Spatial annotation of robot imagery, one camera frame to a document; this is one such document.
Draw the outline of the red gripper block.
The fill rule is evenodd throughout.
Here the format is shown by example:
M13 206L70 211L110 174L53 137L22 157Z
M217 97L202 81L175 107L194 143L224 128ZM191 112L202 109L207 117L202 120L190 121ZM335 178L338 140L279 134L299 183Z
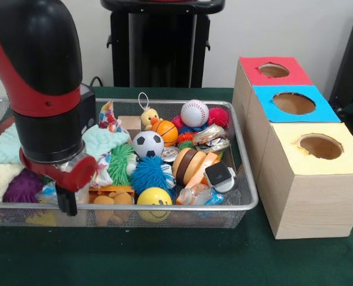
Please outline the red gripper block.
M38 175L44 175L56 182L57 201L60 210L69 216L77 215L74 192L88 185L95 174L96 160L85 152L78 153L72 159L61 164L44 164L29 160L19 150L20 161L26 169Z

